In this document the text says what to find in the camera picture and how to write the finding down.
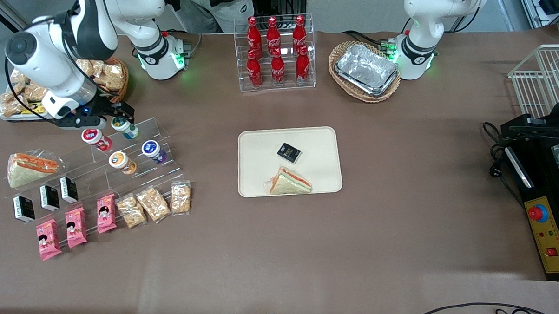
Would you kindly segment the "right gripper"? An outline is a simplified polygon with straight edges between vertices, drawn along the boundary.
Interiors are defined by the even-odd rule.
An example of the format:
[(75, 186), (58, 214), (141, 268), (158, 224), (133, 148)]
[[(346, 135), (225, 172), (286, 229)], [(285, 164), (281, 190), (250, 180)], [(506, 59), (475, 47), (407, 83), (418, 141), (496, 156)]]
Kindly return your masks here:
[(74, 99), (48, 92), (42, 98), (42, 105), (51, 116), (50, 121), (61, 129), (103, 130), (107, 116), (135, 120), (135, 109), (126, 102), (114, 103), (98, 94)]

